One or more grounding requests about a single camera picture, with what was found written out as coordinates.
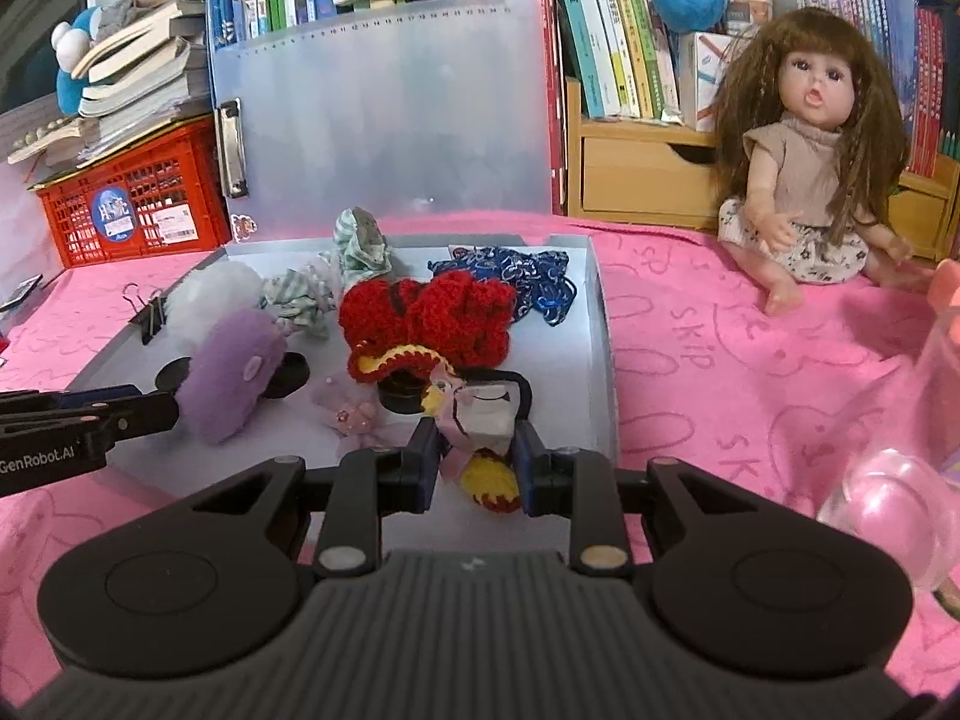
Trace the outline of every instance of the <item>black round object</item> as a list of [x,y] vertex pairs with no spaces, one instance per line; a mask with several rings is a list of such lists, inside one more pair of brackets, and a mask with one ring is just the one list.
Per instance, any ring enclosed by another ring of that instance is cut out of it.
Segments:
[[767,679],[885,664],[913,610],[884,552],[798,517],[709,517],[656,563],[652,601],[685,645]]
[[171,360],[157,372],[157,376],[154,379],[154,386],[161,392],[176,392],[181,384],[184,384],[189,372],[189,357],[180,357],[179,360]]
[[407,370],[396,370],[376,384],[380,403],[388,412],[422,413],[426,381],[416,378]]
[[310,379],[310,365],[306,357],[299,352],[287,352],[283,355],[283,362],[272,375],[263,397],[269,400],[280,400],[292,395]]
[[37,611],[62,662],[172,679],[243,658],[285,627],[301,598],[289,557],[241,515],[176,514],[94,538],[50,568]]

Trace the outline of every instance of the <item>wooden desk organizer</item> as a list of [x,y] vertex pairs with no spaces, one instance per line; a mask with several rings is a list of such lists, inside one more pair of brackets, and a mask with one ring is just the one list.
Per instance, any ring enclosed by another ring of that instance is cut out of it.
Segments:
[[[715,231],[712,137],[687,127],[598,122],[580,109],[580,84],[568,79],[568,215]],[[890,199],[896,232],[917,256],[949,257],[960,221],[960,164],[937,157],[933,178],[901,175]]]

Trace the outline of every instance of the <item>purple fuzzy object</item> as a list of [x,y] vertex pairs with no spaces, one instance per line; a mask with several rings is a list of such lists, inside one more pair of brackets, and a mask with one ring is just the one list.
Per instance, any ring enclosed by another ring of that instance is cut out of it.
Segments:
[[283,361],[287,341],[266,311],[245,308],[221,319],[190,361],[176,392],[181,417],[210,445],[224,442],[250,418]]

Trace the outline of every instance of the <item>blue round sticker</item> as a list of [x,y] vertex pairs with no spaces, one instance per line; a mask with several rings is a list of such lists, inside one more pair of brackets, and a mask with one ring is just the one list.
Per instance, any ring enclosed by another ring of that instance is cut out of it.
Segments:
[[136,211],[120,187],[107,187],[95,194],[90,218],[97,232],[112,244],[129,241],[136,230]]

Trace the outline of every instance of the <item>wall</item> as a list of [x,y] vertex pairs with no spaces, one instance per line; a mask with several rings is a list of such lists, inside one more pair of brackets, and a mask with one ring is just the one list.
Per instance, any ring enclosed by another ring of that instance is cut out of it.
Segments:
[[24,183],[34,161],[6,161],[13,141],[58,116],[52,96],[0,116],[0,300],[24,279],[43,274],[49,281],[63,270],[40,200]]

